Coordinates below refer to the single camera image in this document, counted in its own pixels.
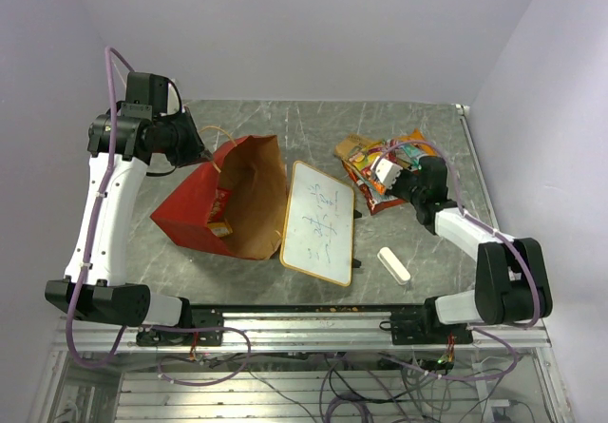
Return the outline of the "teal snack bar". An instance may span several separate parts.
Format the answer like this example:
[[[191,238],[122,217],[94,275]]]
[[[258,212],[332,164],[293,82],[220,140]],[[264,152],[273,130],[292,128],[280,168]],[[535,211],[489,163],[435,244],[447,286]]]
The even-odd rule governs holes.
[[[389,153],[389,159],[410,171],[418,171],[420,160],[428,155],[417,144],[405,144],[399,140],[389,140],[388,145],[394,147]]]

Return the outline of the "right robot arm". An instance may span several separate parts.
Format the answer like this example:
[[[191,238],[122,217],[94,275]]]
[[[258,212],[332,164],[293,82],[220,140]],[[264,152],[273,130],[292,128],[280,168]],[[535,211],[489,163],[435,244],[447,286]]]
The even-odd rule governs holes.
[[[420,317],[420,335],[442,341],[452,324],[533,326],[553,311],[553,299],[540,243],[514,238],[474,218],[448,196],[447,164],[436,156],[402,170],[389,192],[409,202],[429,233],[456,245],[476,264],[474,288],[437,297],[434,311]]]

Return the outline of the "red brown paper bag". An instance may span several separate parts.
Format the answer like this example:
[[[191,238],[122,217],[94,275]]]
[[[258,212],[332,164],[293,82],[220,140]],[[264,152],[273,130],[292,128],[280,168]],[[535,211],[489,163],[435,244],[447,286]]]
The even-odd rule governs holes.
[[[233,234],[207,227],[218,187],[230,189],[224,221]],[[288,201],[286,168],[276,135],[247,135],[223,144],[150,215],[177,246],[214,255],[267,260],[279,248]]]

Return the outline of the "orange Fox's candy bag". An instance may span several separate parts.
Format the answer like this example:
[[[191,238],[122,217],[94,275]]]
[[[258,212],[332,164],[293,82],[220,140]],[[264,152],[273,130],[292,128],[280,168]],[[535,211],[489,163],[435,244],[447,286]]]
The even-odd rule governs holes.
[[[347,163],[358,177],[369,183],[380,195],[385,195],[387,188],[372,174],[371,167],[375,160],[386,150],[383,141],[370,144],[357,144],[348,154]]]

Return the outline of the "yellow snack bar wrapper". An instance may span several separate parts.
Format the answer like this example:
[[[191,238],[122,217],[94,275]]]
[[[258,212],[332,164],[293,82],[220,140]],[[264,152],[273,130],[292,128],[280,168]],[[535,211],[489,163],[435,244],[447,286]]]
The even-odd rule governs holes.
[[[233,229],[228,221],[209,222],[206,227],[218,238],[233,234]]]

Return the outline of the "orange honey snack bag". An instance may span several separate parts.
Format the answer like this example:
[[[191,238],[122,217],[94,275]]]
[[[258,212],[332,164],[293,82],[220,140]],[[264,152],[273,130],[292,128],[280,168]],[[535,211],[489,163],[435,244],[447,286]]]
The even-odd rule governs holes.
[[[397,140],[401,142],[413,142],[414,146],[422,149],[424,152],[433,152],[432,148],[426,145],[427,138],[418,128],[415,128],[410,134],[398,136]]]

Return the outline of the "red cookie snack bag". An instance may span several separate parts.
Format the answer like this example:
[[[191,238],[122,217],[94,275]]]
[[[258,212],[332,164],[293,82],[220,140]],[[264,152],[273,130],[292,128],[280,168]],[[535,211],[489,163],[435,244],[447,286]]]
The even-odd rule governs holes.
[[[215,192],[215,198],[212,202],[211,211],[208,218],[208,223],[223,221],[224,213],[232,196],[230,189],[218,187]]]

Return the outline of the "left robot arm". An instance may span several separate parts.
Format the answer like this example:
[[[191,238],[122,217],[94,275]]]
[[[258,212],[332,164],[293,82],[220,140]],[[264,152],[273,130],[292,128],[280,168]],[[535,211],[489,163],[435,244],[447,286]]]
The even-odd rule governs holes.
[[[73,255],[62,279],[50,280],[46,300],[74,319],[118,326],[160,325],[173,344],[186,342],[194,321],[184,301],[126,281],[126,246],[140,186],[155,154],[173,169],[209,162],[191,113],[169,107],[177,90],[168,78],[143,72],[127,76],[118,115],[100,115],[88,130],[89,184]]]

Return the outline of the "red Doritos bag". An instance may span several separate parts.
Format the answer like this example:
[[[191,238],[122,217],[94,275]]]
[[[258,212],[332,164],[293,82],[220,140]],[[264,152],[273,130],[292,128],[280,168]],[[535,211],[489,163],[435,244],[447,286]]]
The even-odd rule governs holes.
[[[367,181],[358,176],[357,173],[353,169],[351,169],[345,162],[341,163],[349,178],[357,186],[358,190],[363,195],[366,202],[366,206],[372,216],[379,214],[380,212],[386,209],[406,203],[404,200],[393,197],[391,195],[380,194]]]

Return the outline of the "brown teal chips bag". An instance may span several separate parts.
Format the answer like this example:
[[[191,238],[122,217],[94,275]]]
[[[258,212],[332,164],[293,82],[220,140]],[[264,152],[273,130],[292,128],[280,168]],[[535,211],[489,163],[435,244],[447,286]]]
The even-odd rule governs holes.
[[[351,133],[335,146],[333,154],[345,163],[360,163],[366,160],[367,149],[373,144],[375,140]]]

